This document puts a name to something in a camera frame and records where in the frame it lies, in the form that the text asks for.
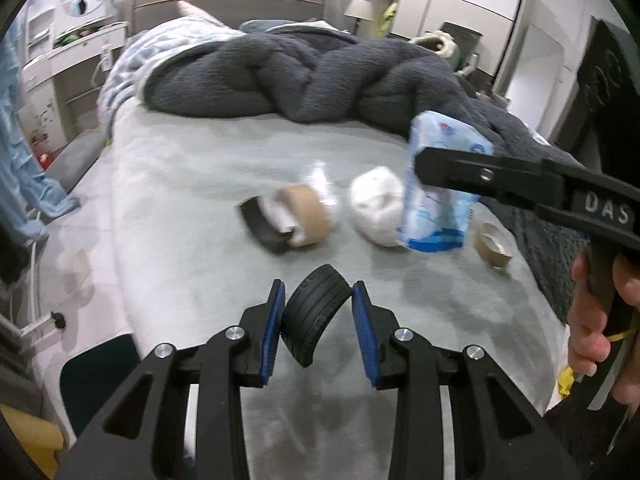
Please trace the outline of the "right hand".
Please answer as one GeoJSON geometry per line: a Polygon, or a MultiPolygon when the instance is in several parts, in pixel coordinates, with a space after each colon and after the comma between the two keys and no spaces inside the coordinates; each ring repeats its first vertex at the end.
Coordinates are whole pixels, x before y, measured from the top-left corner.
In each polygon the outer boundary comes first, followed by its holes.
{"type": "MultiPolygon", "coordinates": [[[[568,341],[568,365],[577,374],[592,376],[597,364],[604,362],[610,354],[611,344],[603,335],[608,314],[588,286],[589,261],[584,250],[578,252],[572,267],[575,282],[574,296],[567,315],[570,326],[568,341]]],[[[631,307],[639,309],[639,268],[623,256],[613,264],[613,282],[617,292],[631,307]]],[[[612,396],[629,408],[633,415],[639,408],[639,341],[628,356],[612,388],[612,396]]]]}

